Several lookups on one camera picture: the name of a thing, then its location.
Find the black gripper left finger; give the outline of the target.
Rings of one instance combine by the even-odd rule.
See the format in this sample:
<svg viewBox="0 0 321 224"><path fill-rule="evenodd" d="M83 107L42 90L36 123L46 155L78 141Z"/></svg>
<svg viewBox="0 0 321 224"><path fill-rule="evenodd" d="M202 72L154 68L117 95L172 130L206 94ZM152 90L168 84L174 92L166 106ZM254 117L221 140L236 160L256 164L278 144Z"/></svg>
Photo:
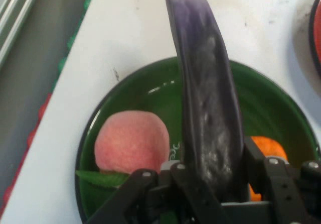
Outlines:
<svg viewBox="0 0 321 224"><path fill-rule="evenodd" d="M219 201L181 163L160 173L135 171L87 223L156 223L168 212L178 223L227 223Z"/></svg>

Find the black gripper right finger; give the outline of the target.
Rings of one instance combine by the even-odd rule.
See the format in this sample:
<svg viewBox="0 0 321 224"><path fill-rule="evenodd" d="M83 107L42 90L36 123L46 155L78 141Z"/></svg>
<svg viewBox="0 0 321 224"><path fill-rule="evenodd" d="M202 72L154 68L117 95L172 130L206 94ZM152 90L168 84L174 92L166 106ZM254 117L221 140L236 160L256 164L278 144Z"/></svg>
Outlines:
<svg viewBox="0 0 321 224"><path fill-rule="evenodd" d="M263 197L272 223L320 223L320 162L294 168L265 156L251 137L244 139L246 171L253 191Z"/></svg>

